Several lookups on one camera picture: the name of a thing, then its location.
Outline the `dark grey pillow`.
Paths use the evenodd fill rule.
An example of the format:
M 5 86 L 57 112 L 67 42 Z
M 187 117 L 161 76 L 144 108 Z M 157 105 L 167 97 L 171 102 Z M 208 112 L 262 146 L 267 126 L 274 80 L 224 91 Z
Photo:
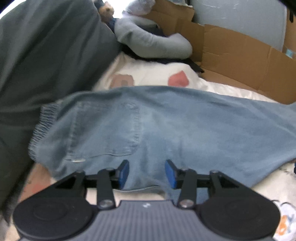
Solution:
M 102 1 L 12 1 L 1 12 L 1 218 L 31 166 L 42 105 L 90 90 L 119 53 Z

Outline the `upright cardboard panel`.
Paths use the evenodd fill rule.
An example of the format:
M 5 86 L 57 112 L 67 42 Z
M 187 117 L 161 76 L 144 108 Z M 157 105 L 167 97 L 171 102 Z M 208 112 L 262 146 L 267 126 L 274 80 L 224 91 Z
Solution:
M 283 44 L 282 52 L 285 53 L 286 49 L 291 49 L 294 51 L 293 59 L 295 60 L 296 53 L 296 22 L 295 15 L 287 9 L 287 24 L 285 30 L 285 40 Z

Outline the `black cloth under pillow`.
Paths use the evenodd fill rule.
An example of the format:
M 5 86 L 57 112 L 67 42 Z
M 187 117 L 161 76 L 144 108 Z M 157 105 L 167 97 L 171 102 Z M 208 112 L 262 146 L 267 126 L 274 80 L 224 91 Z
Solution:
M 157 36 L 160 37 L 165 37 L 162 29 L 158 27 L 157 25 L 155 26 L 140 26 L 141 29 L 148 31 L 151 34 L 156 34 Z M 132 57 L 133 59 L 136 60 L 142 60 L 142 61 L 147 61 L 147 62 L 157 62 L 157 63 L 162 63 L 162 64 L 169 64 L 169 63 L 184 63 L 189 65 L 195 72 L 197 73 L 204 73 L 204 70 L 194 63 L 190 58 L 187 59 L 167 59 L 167 58 L 144 58 L 140 57 L 135 52 L 132 51 L 127 45 L 121 44 L 121 50 L 128 56 Z

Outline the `cream bear print bedsheet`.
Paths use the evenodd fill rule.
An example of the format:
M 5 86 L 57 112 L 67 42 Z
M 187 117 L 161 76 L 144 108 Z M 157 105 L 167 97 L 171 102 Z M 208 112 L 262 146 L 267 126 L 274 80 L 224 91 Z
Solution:
M 217 94 L 247 98 L 253 100 L 276 102 L 266 96 L 258 94 L 254 91 L 232 87 L 230 84 L 220 84 L 208 82 L 199 77 L 189 65 L 183 63 L 161 64 L 156 62 L 147 62 L 134 60 L 126 54 L 119 54 L 114 62 L 109 66 L 104 75 L 98 80 L 93 87 L 93 91 L 107 90 L 114 88 L 116 81 L 120 78 L 127 77 L 129 84 L 134 86 L 146 85 L 163 85 L 169 84 L 170 77 L 177 77 L 181 74 L 181 80 L 186 88 L 209 91 Z M 255 191 L 260 194 L 274 199 L 276 205 L 280 208 L 281 220 L 278 229 L 274 235 L 276 240 L 295 240 L 295 181 L 292 173 L 292 164 L 286 164 L 280 169 L 272 173 L 262 183 L 255 187 Z M 28 184 L 25 187 L 25 192 L 22 194 L 22 199 L 37 193 L 44 187 L 49 186 L 49 183 L 54 183 L 54 179 L 50 179 L 46 169 L 37 164 L 33 168 L 33 173 L 29 176 Z M 136 192 L 121 192 L 115 191 L 116 204 L 121 200 L 161 200 L 162 194 L 145 193 L 144 191 Z M 1 240 L 18 240 L 20 237 L 14 227 L 12 219 L 7 223 L 4 217 L 1 216 Z

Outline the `small teddy bear toy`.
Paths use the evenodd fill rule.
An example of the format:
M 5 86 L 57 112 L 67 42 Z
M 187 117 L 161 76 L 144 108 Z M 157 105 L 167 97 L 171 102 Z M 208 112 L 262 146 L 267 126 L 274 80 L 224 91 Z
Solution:
M 113 20 L 114 8 L 107 1 L 95 0 L 93 3 L 104 23 L 109 23 Z

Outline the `blue-capped detergent bottle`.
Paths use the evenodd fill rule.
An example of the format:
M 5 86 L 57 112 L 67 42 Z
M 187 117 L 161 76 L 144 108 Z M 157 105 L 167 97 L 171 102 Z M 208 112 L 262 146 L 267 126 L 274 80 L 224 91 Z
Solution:
M 294 51 L 292 51 L 291 49 L 286 49 L 285 54 L 293 59 L 294 56 Z

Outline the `grey neck pillow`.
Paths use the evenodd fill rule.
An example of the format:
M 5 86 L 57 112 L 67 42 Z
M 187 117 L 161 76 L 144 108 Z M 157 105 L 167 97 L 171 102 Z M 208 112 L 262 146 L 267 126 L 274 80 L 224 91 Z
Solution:
M 192 55 L 192 45 L 181 34 L 162 37 L 144 29 L 157 26 L 149 19 L 126 16 L 116 21 L 114 33 L 118 42 L 127 45 L 143 58 L 187 59 Z

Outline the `blue denim pants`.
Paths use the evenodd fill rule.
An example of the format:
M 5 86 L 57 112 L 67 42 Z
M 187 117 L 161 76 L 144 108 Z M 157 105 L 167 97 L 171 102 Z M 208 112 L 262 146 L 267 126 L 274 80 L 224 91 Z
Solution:
M 57 180 L 128 160 L 125 190 L 173 199 L 166 160 L 251 187 L 295 159 L 295 104 L 168 86 L 77 92 L 42 106 L 29 155 Z

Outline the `brown cardboard sheet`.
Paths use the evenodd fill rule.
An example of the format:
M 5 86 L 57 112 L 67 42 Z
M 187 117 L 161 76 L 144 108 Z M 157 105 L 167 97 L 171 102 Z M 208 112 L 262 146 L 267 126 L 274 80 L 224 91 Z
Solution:
M 295 102 L 295 60 L 248 35 L 194 23 L 193 9 L 156 1 L 146 18 L 170 36 L 179 33 L 192 45 L 191 59 L 202 78 L 255 91 L 283 104 Z

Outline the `white plastic-wrapped pillow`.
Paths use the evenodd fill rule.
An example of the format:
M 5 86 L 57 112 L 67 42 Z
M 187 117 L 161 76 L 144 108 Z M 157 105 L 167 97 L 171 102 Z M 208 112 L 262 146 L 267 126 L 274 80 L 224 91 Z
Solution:
M 155 0 L 134 0 L 125 8 L 125 12 L 131 15 L 144 16 L 151 12 Z

